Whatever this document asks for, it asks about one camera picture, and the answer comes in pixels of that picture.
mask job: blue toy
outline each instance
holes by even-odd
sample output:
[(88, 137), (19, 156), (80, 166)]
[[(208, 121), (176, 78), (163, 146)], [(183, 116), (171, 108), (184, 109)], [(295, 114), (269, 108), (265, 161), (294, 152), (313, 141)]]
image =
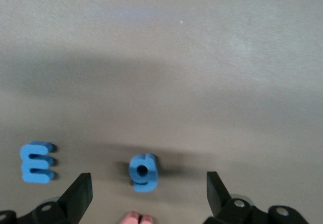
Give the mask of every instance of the blue toy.
[(52, 157), (47, 156), (53, 150), (50, 142), (30, 142), (20, 150), (22, 179), (25, 182), (48, 184), (54, 177), (49, 167), (54, 163)]
[(129, 163), (129, 175), (133, 189), (137, 192), (150, 192), (157, 187), (158, 170), (152, 153), (134, 156)]

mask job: table surface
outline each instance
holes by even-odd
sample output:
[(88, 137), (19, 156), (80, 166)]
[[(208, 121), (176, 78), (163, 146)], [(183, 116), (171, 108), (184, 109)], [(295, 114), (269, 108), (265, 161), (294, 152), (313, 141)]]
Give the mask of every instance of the table surface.
[[(211, 215), (206, 172), (260, 209), (323, 219), (323, 0), (0, 0), (0, 209), (18, 215), (91, 172), (80, 223)], [(57, 146), (48, 185), (20, 148)], [(154, 153), (136, 193), (130, 158)]]

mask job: screw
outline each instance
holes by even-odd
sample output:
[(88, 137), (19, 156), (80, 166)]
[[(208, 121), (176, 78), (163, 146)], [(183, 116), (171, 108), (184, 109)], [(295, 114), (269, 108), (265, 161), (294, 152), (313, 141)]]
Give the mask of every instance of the screw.
[(234, 204), (235, 204), (237, 207), (240, 207), (240, 208), (245, 207), (245, 204), (244, 204), (244, 202), (243, 202), (242, 200), (236, 200), (236, 201), (234, 202)]
[(278, 212), (279, 215), (283, 215), (283, 216), (288, 216), (289, 215), (288, 211), (285, 208), (282, 208), (282, 207), (278, 207), (276, 209), (276, 211)]

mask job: pink object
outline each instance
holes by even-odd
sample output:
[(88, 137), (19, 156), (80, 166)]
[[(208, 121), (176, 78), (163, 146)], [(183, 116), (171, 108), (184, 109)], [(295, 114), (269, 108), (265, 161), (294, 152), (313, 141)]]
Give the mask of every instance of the pink object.
[(152, 224), (152, 217), (150, 215), (143, 215), (140, 224)]
[(130, 211), (120, 222), (120, 224), (138, 224), (139, 214), (135, 211)]

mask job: gray surface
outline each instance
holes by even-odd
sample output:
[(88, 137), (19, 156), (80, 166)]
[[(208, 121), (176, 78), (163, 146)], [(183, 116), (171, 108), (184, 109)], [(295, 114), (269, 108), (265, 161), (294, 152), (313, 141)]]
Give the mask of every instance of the gray surface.
[[(130, 210), (202, 223), (207, 170), (263, 210), (323, 219), (323, 0), (0, 0), (0, 209), (25, 214), (91, 171), (81, 223)], [(21, 180), (52, 141), (59, 174)], [(123, 172), (153, 152), (148, 194)]]

